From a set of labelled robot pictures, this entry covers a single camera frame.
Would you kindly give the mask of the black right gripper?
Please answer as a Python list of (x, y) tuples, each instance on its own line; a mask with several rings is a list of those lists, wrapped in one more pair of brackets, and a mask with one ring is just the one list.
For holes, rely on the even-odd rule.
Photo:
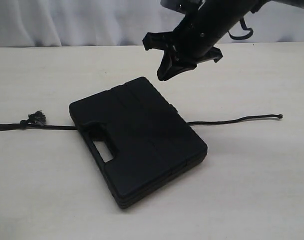
[(223, 54), (214, 47), (216, 37), (209, 37), (195, 18), (187, 15), (172, 31), (148, 32), (143, 38), (144, 48), (162, 50), (163, 57), (157, 70), (159, 81), (167, 81), (183, 72), (192, 71), (197, 64), (213, 60)]

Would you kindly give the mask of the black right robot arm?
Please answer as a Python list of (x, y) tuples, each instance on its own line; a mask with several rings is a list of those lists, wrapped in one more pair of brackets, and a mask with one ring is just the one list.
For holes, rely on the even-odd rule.
[(162, 61), (157, 70), (160, 81), (186, 71), (194, 70), (198, 64), (218, 62), (222, 57), (214, 45), (230, 29), (240, 23), (248, 34), (233, 36), (236, 41), (250, 38), (254, 30), (247, 27), (244, 16), (258, 12), (267, 3), (265, 0), (162, 0), (161, 6), (184, 14), (184, 18), (172, 31), (147, 33), (144, 48), (162, 50)]

